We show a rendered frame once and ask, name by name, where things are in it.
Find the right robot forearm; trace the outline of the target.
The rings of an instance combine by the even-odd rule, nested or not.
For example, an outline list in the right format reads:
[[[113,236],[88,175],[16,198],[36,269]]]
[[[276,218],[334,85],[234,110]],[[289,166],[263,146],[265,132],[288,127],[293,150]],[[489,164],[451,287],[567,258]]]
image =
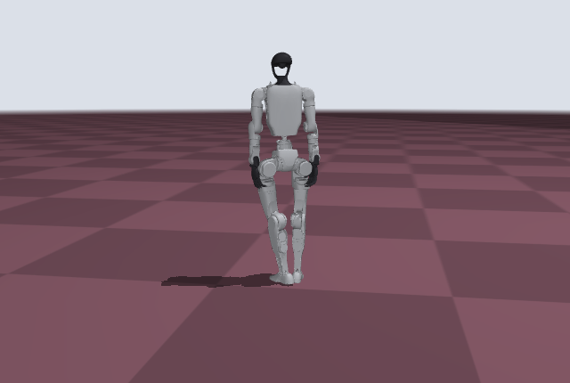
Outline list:
[[[316,124],[316,131],[313,133],[310,133],[307,135],[307,139],[308,139],[308,152],[309,152],[309,160],[310,162],[314,162],[314,156],[318,155],[319,158],[320,154],[319,154],[319,144],[318,144],[318,128],[317,128],[317,124]],[[320,159],[319,159],[320,161]]]

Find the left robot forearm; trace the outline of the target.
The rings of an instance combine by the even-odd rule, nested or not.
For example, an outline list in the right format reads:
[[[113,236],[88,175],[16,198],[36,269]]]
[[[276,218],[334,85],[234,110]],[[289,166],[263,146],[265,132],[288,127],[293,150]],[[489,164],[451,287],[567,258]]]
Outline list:
[[[248,138],[249,138],[249,158],[248,162],[253,165],[253,158],[255,156],[259,157],[260,153],[260,140],[261,135],[255,134],[254,124],[253,122],[249,122],[248,124]],[[260,157],[259,157],[260,162]]]

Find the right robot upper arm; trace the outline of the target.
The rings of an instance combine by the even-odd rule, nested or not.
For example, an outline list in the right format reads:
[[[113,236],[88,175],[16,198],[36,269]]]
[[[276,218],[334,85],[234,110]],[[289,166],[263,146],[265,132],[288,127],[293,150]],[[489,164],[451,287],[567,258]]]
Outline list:
[[[314,91],[311,88],[301,87],[302,90],[302,101],[304,101],[304,111],[306,121],[303,122],[304,131],[315,132],[316,122],[315,122],[315,103],[314,103]]]

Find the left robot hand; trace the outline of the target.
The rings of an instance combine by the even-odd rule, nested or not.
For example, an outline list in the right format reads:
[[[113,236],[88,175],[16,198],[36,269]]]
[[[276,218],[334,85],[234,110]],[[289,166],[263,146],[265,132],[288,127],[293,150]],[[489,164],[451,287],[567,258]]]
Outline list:
[[[249,166],[252,167],[251,168],[251,175],[252,175],[252,180],[254,182],[254,185],[259,189],[262,187],[266,187],[266,185],[263,185],[261,183],[260,174],[259,174],[259,171],[257,168],[259,166],[259,157],[255,156],[253,158],[253,162],[254,162],[254,164],[253,165],[250,164]]]

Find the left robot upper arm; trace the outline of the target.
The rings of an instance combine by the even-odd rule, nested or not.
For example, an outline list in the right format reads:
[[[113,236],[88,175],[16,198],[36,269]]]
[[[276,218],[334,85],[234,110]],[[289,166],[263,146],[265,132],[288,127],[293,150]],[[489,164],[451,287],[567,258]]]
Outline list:
[[[263,131],[262,116],[263,104],[262,100],[266,97],[267,87],[257,88],[251,95],[251,117],[254,124],[255,134]]]

